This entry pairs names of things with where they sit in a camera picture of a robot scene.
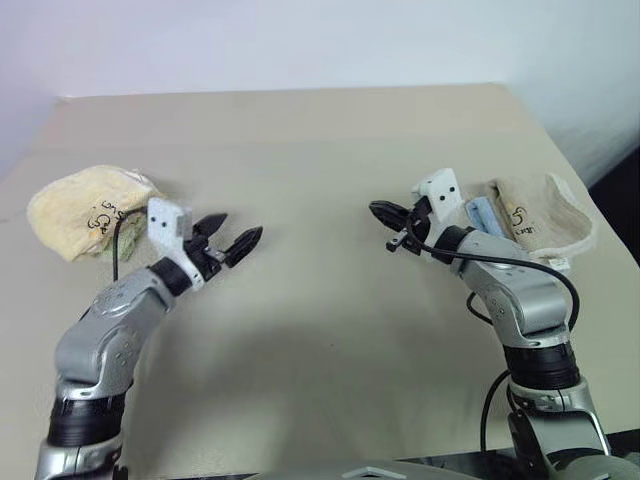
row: beige tabletop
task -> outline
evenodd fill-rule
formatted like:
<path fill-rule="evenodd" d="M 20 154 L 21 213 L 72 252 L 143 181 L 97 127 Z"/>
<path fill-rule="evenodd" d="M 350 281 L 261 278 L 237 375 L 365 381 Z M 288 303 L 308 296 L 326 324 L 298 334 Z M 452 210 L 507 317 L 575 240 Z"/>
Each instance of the beige tabletop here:
<path fill-rule="evenodd" d="M 597 219 L 571 277 L 573 343 L 607 432 L 640 426 L 640 276 L 544 130 L 496 85 L 175 94 L 61 102 L 0 184 L 3 478 L 29 478 L 53 401 L 53 350 L 109 281 L 31 232 L 25 207 L 96 164 L 139 169 L 194 217 L 226 211 L 225 246 L 264 225 L 236 269 L 181 298 L 128 395 L 134 478 L 243 473 L 333 459 L 478 449 L 482 401 L 504 369 L 493 331 L 440 264 L 385 250 L 372 200 L 409 204 L 453 167 L 467 191 L 555 172 Z M 126 273 L 152 261 L 143 242 Z M 504 396 L 489 446 L 510 445 Z"/>

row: white wall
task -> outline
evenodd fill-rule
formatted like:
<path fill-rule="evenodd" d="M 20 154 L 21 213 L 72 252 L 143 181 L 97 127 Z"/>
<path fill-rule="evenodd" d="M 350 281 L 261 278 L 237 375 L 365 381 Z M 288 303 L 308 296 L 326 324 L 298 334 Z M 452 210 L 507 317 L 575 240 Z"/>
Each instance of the white wall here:
<path fill-rule="evenodd" d="M 592 183 L 638 143 L 639 18 L 638 0 L 4 0 L 0 170 L 47 92 L 498 81 Z"/>

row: beige cloth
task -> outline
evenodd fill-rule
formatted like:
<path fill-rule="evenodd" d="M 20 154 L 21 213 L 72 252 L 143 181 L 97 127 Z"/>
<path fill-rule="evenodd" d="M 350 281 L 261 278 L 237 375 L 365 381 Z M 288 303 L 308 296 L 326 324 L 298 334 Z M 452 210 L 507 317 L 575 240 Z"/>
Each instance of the beige cloth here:
<path fill-rule="evenodd" d="M 595 222 L 554 174 L 489 182 L 505 231 L 534 259 L 571 258 L 591 249 Z"/>
<path fill-rule="evenodd" d="M 143 175 L 99 165 L 44 187 L 29 202 L 27 216 L 44 245 L 73 261 L 102 252 L 122 212 L 146 205 L 157 195 L 158 189 Z M 131 240 L 131 232 L 121 230 Z"/>

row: black wire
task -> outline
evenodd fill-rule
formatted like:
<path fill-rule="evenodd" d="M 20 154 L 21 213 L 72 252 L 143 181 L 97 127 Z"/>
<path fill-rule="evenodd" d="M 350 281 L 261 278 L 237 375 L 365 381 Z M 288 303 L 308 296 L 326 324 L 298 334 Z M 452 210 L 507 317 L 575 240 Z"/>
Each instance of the black wire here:
<path fill-rule="evenodd" d="M 129 210 L 124 212 L 122 216 L 116 222 L 116 227 L 113 229 L 113 281 L 118 280 L 118 237 L 120 236 L 120 227 L 124 221 L 129 218 L 131 215 L 136 213 L 147 213 L 147 207 L 134 208 L 133 210 Z"/>
<path fill-rule="evenodd" d="M 511 393 L 511 385 L 507 385 L 507 402 L 509 402 L 509 408 L 511 408 L 511 411 L 515 413 L 518 407 L 513 401 L 513 395 Z"/>
<path fill-rule="evenodd" d="M 576 287 L 573 286 L 573 283 L 562 275 L 560 272 L 554 270 L 551 267 L 547 267 L 546 265 L 541 265 L 539 263 L 530 262 L 526 260 L 517 260 L 515 258 L 506 258 L 506 257 L 493 257 L 486 255 L 475 255 L 473 253 L 460 253 L 460 252 L 452 252 L 450 250 L 442 250 L 440 248 L 433 248 L 425 245 L 413 231 L 413 222 L 411 220 L 411 216 L 407 217 L 407 223 L 405 226 L 407 230 L 407 235 L 409 238 L 416 244 L 419 245 L 422 250 L 425 252 L 449 256 L 454 258 L 461 258 L 463 260 L 475 260 L 477 262 L 488 262 L 488 263 L 502 263 L 505 265 L 515 265 L 517 267 L 525 267 L 532 268 L 534 270 L 539 270 L 541 272 L 547 273 L 552 277 L 557 278 L 569 291 L 569 295 L 571 296 L 571 313 L 569 314 L 569 330 L 573 330 L 573 327 L 578 320 L 578 314 L 580 313 L 580 296 L 578 295 L 578 291 Z"/>
<path fill-rule="evenodd" d="M 496 393 L 496 390 L 502 383 L 502 381 L 510 375 L 509 370 L 505 370 L 493 381 L 487 392 L 487 396 L 484 397 L 484 405 L 482 406 L 482 416 L 480 417 L 480 451 L 487 453 L 487 419 L 489 418 L 489 408 L 491 407 L 491 401 Z"/>
<path fill-rule="evenodd" d="M 474 316 L 478 317 L 483 322 L 488 323 L 489 325 L 493 325 L 493 322 L 491 321 L 491 319 L 489 317 L 487 317 L 486 315 L 481 314 L 479 311 L 477 311 L 474 308 L 473 299 L 475 297 L 476 297 L 476 293 L 475 292 L 471 292 L 469 294 L 469 296 L 467 297 L 467 310 L 469 310 L 469 312 L 471 312 Z"/>

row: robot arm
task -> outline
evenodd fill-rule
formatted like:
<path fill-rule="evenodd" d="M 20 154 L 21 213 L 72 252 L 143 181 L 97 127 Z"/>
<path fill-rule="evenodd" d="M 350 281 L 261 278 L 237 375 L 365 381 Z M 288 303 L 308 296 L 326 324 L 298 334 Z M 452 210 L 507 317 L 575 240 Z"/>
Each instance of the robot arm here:
<path fill-rule="evenodd" d="M 56 400 L 36 480 L 127 478 L 116 466 L 120 426 L 146 340 L 176 297 L 201 288 L 223 263 L 235 266 L 262 234 L 262 227 L 247 230 L 226 251 L 212 251 L 208 239 L 226 215 L 210 215 L 192 228 L 188 210 L 154 198 L 148 218 L 149 238 L 163 258 L 102 291 L 58 343 Z"/>
<path fill-rule="evenodd" d="M 636 476 L 637 469 L 610 456 L 587 382 L 576 365 L 570 329 L 577 305 L 572 306 L 575 310 L 567 324 L 569 309 L 557 282 L 548 272 L 522 265 L 529 256 L 520 245 L 451 225 L 449 213 L 460 199 L 449 198 L 447 192 L 458 191 L 449 169 L 414 188 L 417 201 L 412 210 L 387 201 L 372 202 L 374 216 L 397 232 L 387 249 L 395 252 L 402 246 L 416 255 L 431 253 L 450 265 L 451 272 L 483 301 L 508 366 L 514 406 L 508 420 L 514 447 L 532 477 L 635 478 L 607 476 L 617 471 L 619 462 L 624 463 L 620 468 Z M 446 215 L 432 207 L 438 201 L 450 203 Z M 598 457 L 595 462 L 584 461 L 592 456 Z M 586 468 L 588 476 L 577 475 L 580 468 Z"/>

